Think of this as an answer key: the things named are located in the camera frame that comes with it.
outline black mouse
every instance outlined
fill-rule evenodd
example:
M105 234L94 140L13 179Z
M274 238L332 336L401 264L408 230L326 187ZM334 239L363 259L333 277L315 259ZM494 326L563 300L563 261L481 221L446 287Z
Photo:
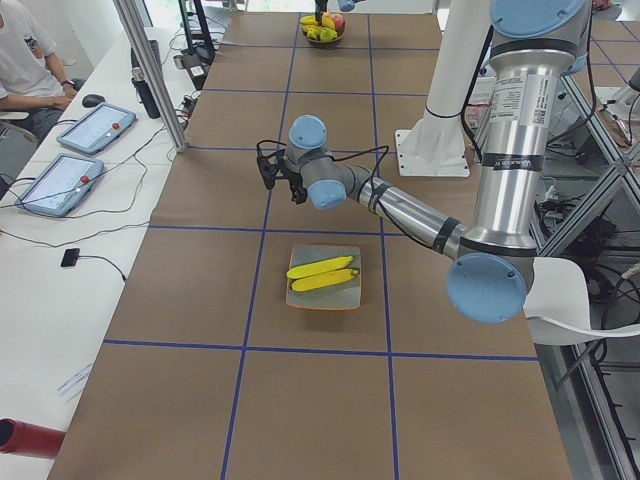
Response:
M90 93L89 95L85 95L85 97L82 99L82 106L86 108L91 108L91 107L95 107L96 105L104 101L105 100L102 95Z

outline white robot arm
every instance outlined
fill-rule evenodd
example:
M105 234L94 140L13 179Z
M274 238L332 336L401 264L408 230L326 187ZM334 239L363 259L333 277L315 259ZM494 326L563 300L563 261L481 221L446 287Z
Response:
M293 199L322 210L347 197L454 260L447 293L467 317L498 323L516 315L533 283L528 233L557 82L584 60L590 0L493 0L490 64L497 74L473 225L465 226L365 168L334 162L317 117L296 119L270 162L265 186L289 180Z

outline white desk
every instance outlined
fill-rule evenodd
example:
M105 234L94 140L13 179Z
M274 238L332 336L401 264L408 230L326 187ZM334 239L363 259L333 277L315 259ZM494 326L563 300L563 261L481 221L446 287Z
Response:
M149 29L157 39L161 56L175 32ZM193 84L184 71L175 68L171 52L164 64L164 79L177 107ZM121 163L142 146L158 129L161 119L151 120L136 99L131 84L129 42L124 33L87 80L77 98L62 116L77 119L87 112L82 97L96 93L112 104L132 110L138 120L104 152L96 155L107 169ZM67 151L55 140L68 124L54 127L25 167L21 176L35 176L57 154ZM148 170L142 189L126 213L97 213L81 219L47 219L17 208L0 209L0 227L10 233L52 244L73 241L100 230L139 224L149 219L171 168L166 158L172 147L166 132L160 133L138 158ZM93 191L70 213L81 215L100 209L119 210L129 206L144 169L133 159L106 174ZM26 187L16 187L21 192ZM2 205L13 203L8 193ZM146 228L125 229L99 235L73 246L81 255L104 256L125 274L144 237ZM0 235L0 417L14 418L66 430L79 395L65 403L57 388L93 362L123 289L118 272L102 260L80 259L72 269L60 268L67 247L40 247ZM0 455L0 478L44 479L53 464L49 460Z

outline table surface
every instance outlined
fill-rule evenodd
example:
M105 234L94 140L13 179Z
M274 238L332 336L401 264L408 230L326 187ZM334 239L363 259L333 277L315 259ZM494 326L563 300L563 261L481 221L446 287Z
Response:
M256 142L300 114L337 156L422 115L435 17L347 25L317 49L297 14L234 16L49 478L570 478L522 316L461 317L448 259L355 203L318 212L262 185ZM384 178L471 221L477 168L401 178L393 157ZM360 308L287 306L296 244L358 246Z
M149 38L159 40L162 55L167 54L172 30L152 28ZM96 67L82 91L65 111L62 119L77 119L88 110L81 100L97 93L109 103L132 110L134 125L120 139L95 157L105 162L105 174L92 192L66 218L41 218L14 207L15 197L7 194L0 210L0 228L14 235L54 245L71 242L81 255L101 255L125 273L131 269L146 227L123 229L90 240L75 240L102 230L149 220L171 167L171 140L161 132L137 155L144 167L126 160L163 124L151 120L139 104L131 85L129 42L122 34ZM170 96L178 106L193 84L184 71L178 71L169 57L164 78ZM64 149L55 137L66 127L54 127L21 176L35 176ZM134 199L136 185L143 179ZM24 188L16 186L19 193ZM95 213L97 210L124 210L123 213ZM0 234L0 277L2 278L2 335L0 336L0 396L3 417L15 418L51 428L66 430L79 396L64 402L57 388L76 372L92 363L102 343L113 311L123 289L118 272L102 260L80 259L73 269L60 268L66 246L50 248ZM1 478L46 478L53 462L13 455L0 461Z

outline shirt logo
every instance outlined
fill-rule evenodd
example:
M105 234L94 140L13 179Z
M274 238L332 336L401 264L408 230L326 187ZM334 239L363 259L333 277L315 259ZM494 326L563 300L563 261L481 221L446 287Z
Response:
M43 57L42 49L40 48L40 45L38 45L38 41L33 38L32 35L29 35L28 38L25 35L24 43L27 44L27 47L29 47L29 50L31 50L31 53L33 53L34 57L38 59Z

